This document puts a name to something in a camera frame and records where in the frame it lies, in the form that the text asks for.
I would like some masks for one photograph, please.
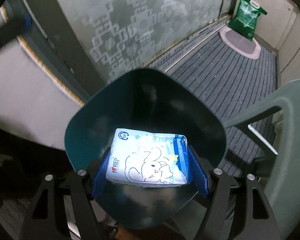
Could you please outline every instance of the yellow star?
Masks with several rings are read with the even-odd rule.
[[[176,162],[177,162],[177,161],[178,161],[178,155],[175,155],[175,154],[174,154],[174,155],[171,155],[171,156],[169,157],[169,160],[170,160],[170,161],[176,161]]]

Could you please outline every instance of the floor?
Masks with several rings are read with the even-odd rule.
[[[189,56],[172,75],[189,89],[221,120],[227,120],[276,89],[275,56],[261,47],[259,59],[248,59],[215,36]],[[271,144],[274,127],[271,117],[252,126]],[[240,176],[251,169],[262,150],[236,128],[227,131],[229,150],[219,167],[229,175]]]

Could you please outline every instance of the brand logo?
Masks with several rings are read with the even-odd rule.
[[[125,131],[121,131],[118,134],[118,137],[122,140],[128,140],[128,136],[129,136],[129,134]]]
[[[119,160],[117,158],[113,159],[113,163],[112,163],[112,167],[111,167],[111,171],[113,173],[116,173],[119,169]]]

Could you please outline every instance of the silver screw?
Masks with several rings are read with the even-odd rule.
[[[254,180],[256,177],[253,176],[252,174],[248,174],[248,175],[247,175],[247,178],[250,179],[250,180]]]
[[[213,172],[214,172],[215,174],[221,175],[221,174],[222,174],[222,169],[215,168],[215,169],[213,170]]]
[[[47,175],[46,176],[46,181],[50,181],[53,179],[53,176],[51,174]]]
[[[86,174],[87,174],[86,170],[79,170],[79,171],[78,171],[78,175],[79,175],[79,176],[84,176],[84,175],[86,175]]]

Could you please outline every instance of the pink mat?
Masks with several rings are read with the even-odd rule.
[[[228,26],[221,28],[219,34],[225,44],[241,55],[251,59],[258,59],[260,57],[261,47],[255,38],[249,41]]]

